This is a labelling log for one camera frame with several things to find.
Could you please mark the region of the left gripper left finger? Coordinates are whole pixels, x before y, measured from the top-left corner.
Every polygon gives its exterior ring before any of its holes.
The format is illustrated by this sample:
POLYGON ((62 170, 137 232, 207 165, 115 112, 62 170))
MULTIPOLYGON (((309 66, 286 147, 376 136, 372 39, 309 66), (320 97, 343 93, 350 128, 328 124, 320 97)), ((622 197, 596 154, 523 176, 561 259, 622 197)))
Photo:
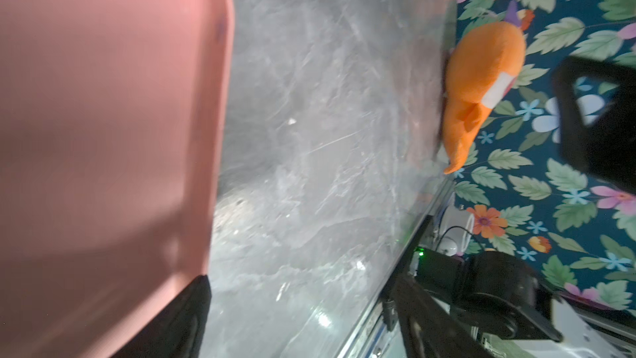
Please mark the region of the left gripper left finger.
POLYGON ((197 358, 212 292, 206 275, 192 280, 113 358, 197 358))

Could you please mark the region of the pink plastic tray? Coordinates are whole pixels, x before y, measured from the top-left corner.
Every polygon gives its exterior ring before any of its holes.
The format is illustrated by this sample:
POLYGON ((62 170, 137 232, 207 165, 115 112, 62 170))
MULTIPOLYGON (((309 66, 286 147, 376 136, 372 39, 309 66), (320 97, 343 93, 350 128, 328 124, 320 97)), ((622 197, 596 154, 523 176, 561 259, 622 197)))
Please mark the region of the pink plastic tray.
POLYGON ((1 0, 2 356, 113 357, 207 276, 234 34, 233 0, 1 0))

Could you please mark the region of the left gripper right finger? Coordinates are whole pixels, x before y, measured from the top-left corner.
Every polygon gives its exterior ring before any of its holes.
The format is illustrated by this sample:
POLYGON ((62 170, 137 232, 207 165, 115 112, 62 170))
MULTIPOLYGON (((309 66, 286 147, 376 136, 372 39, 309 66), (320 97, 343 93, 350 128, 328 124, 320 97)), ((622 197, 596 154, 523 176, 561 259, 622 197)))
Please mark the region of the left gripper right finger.
POLYGON ((552 88, 560 113, 561 157, 579 172, 634 194, 635 69, 569 56, 553 70, 552 88), (583 76, 617 86, 609 109, 589 125, 574 92, 583 76))

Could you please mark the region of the orange plush toy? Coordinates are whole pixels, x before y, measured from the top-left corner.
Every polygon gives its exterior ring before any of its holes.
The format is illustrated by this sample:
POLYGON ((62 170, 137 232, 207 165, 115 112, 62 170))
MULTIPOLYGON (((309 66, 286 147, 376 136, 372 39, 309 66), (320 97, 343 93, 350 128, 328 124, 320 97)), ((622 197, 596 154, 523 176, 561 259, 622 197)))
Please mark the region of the orange plush toy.
POLYGON ((445 174, 465 165, 481 126, 518 78, 527 47, 521 25, 518 5, 512 0, 503 20, 473 28, 452 51, 442 120, 442 142, 449 159, 445 174))

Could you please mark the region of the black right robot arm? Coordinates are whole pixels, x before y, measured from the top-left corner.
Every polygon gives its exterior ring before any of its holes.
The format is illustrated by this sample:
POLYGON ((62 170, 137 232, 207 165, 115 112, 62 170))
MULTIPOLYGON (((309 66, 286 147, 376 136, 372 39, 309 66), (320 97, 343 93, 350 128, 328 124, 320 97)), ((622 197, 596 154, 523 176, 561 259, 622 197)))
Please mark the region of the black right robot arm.
POLYGON ((409 357, 632 357, 635 323, 586 309, 511 255, 440 251, 427 215, 384 287, 382 317, 409 357))

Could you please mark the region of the white alarm clock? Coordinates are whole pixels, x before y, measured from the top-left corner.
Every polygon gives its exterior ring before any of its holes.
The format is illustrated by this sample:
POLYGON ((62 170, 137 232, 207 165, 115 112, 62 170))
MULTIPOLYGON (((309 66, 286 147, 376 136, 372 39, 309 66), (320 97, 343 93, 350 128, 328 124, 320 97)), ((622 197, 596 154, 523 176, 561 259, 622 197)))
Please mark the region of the white alarm clock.
POLYGON ((474 227, 475 216, 468 210, 447 207, 442 215, 435 252, 446 256, 463 255, 473 238, 474 227))

